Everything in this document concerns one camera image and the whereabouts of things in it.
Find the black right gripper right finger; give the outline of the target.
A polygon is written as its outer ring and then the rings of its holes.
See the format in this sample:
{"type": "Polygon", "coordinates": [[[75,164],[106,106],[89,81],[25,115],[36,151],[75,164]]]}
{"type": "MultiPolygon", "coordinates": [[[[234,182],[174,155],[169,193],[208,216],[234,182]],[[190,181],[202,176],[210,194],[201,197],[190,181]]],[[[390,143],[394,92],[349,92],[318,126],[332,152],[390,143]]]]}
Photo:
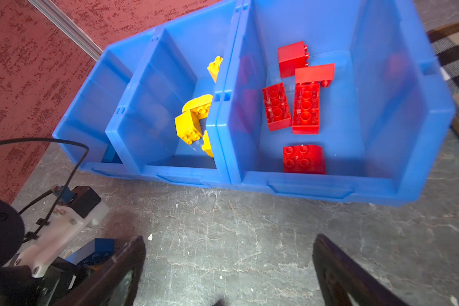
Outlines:
{"type": "Polygon", "coordinates": [[[324,234],[313,244],[313,264],[325,305],[406,305],[324,234]]]}

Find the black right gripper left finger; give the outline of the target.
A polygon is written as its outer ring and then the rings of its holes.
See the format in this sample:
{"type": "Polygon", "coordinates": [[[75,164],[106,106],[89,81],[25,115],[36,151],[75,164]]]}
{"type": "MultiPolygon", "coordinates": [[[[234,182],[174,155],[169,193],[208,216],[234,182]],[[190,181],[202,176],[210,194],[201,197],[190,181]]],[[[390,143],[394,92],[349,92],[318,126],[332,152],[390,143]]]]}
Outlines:
{"type": "Polygon", "coordinates": [[[56,305],[133,305],[145,256],[143,237],[133,237],[56,305]]]}

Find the blue lego brick pile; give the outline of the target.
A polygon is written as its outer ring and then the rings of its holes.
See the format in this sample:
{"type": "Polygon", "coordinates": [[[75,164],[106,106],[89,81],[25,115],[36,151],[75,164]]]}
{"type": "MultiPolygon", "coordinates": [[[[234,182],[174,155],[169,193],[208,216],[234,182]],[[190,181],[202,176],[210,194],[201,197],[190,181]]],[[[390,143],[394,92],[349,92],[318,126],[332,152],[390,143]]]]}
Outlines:
{"type": "Polygon", "coordinates": [[[65,260],[79,266],[95,266],[106,262],[114,253],[113,238],[95,238],[65,260]]]}

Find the red lego brick long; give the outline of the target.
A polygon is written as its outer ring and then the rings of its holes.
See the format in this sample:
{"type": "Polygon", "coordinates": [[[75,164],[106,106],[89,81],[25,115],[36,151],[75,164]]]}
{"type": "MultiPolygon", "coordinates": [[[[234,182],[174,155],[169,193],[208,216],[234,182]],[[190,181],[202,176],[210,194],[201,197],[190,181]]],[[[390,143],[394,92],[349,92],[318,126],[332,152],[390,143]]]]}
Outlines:
{"type": "Polygon", "coordinates": [[[266,122],[269,131],[291,127],[292,118],[283,83],[262,89],[266,122]]]}

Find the yellow lego brick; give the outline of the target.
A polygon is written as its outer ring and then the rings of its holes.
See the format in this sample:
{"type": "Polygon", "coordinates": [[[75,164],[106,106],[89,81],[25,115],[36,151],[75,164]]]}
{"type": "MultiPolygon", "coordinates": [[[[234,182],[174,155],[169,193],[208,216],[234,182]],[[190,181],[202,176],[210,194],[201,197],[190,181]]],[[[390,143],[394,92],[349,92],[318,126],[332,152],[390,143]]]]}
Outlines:
{"type": "Polygon", "coordinates": [[[207,67],[207,70],[215,83],[217,82],[222,62],[223,58],[221,56],[217,56],[215,60],[211,62],[207,67]]]}
{"type": "Polygon", "coordinates": [[[191,112],[197,119],[205,119],[209,116],[213,95],[206,94],[188,101],[182,108],[182,112],[191,112]]]}

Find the red lego brick square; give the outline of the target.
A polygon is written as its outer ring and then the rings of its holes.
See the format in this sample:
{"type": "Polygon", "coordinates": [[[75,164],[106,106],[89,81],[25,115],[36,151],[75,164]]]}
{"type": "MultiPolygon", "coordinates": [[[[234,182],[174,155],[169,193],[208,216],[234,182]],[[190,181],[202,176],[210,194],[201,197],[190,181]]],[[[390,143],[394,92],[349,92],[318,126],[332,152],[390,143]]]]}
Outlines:
{"type": "Polygon", "coordinates": [[[307,67],[309,59],[308,46],[304,41],[293,43],[278,49],[280,77],[295,76],[295,70],[307,67]]]}

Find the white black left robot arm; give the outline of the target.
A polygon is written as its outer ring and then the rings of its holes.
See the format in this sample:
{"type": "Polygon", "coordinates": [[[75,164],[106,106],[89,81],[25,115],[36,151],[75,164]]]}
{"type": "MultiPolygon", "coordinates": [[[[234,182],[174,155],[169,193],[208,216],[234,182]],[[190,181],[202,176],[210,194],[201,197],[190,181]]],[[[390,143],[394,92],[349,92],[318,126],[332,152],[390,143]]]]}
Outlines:
{"type": "Polygon", "coordinates": [[[0,200],[0,268],[16,255],[24,234],[24,222],[19,213],[0,200]]]}

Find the blue left plastic bin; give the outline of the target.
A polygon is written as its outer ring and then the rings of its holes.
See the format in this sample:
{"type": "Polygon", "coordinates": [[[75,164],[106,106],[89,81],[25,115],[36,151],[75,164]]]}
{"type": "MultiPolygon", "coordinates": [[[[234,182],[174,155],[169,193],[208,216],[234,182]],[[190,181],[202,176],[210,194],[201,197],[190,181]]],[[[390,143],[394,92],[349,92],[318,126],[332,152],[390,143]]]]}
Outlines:
{"type": "Polygon", "coordinates": [[[72,140],[83,148],[61,148],[79,170],[106,177],[132,179],[105,132],[154,34],[149,29],[109,45],[81,86],[53,132],[54,138],[72,140]]]}

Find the blue plastic bin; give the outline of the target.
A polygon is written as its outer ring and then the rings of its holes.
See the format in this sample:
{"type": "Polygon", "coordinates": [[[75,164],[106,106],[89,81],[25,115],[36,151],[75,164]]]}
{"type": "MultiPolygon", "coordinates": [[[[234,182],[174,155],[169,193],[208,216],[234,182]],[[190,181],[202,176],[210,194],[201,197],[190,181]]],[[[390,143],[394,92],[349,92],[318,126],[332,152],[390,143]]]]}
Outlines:
{"type": "Polygon", "coordinates": [[[83,148],[61,148],[79,170],[106,177],[132,179],[105,132],[154,34],[149,29],[109,45],[81,86],[53,132],[54,138],[72,140],[83,148]]]}
{"type": "Polygon", "coordinates": [[[227,68],[213,80],[207,66],[230,58],[240,6],[222,1],[153,29],[106,128],[130,176],[194,187],[229,183],[220,158],[177,136],[175,119],[197,96],[221,97],[227,68]]]}
{"type": "Polygon", "coordinates": [[[412,1],[240,1],[222,95],[208,120],[214,156],[241,191],[399,206],[416,201],[455,104],[412,1]],[[335,64],[320,130],[269,131],[262,89],[281,82],[277,51],[304,41],[335,64]],[[326,175],[284,173],[283,148],[317,145],[326,175]]]}

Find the blue right plastic bin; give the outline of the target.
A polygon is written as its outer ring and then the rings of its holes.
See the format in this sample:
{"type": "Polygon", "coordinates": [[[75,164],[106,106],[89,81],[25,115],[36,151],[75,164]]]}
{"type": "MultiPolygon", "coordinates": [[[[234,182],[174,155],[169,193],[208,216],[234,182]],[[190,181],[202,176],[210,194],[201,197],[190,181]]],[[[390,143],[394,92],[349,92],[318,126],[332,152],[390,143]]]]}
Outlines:
{"type": "Polygon", "coordinates": [[[208,120],[214,156],[241,191],[399,206],[416,201],[455,104],[412,1],[240,1],[222,95],[208,120]],[[304,41],[335,64],[320,130],[269,131],[262,89],[281,82],[277,51],[304,41]],[[317,145],[326,175],[284,173],[283,148],[317,145]]]}

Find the blue middle plastic bin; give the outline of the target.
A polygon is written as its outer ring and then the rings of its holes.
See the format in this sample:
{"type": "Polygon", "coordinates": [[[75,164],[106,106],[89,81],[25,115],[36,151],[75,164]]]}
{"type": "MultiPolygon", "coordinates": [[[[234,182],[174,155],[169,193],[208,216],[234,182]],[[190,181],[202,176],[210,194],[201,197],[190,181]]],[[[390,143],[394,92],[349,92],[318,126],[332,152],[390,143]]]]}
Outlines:
{"type": "Polygon", "coordinates": [[[240,6],[222,1],[153,29],[106,128],[130,176],[194,187],[229,183],[220,158],[177,136],[175,119],[197,96],[221,97],[227,68],[213,80],[207,66],[230,58],[240,6]]]}

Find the left aluminium corner post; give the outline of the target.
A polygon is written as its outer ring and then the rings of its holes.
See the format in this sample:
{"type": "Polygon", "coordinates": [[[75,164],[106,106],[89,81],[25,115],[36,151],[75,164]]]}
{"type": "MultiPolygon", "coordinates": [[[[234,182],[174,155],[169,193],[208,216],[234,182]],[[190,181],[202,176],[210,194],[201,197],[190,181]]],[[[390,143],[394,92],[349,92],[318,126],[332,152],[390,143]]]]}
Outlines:
{"type": "Polygon", "coordinates": [[[29,0],[48,20],[76,43],[86,54],[99,61],[103,49],[99,47],[64,11],[51,0],[29,0]]]}

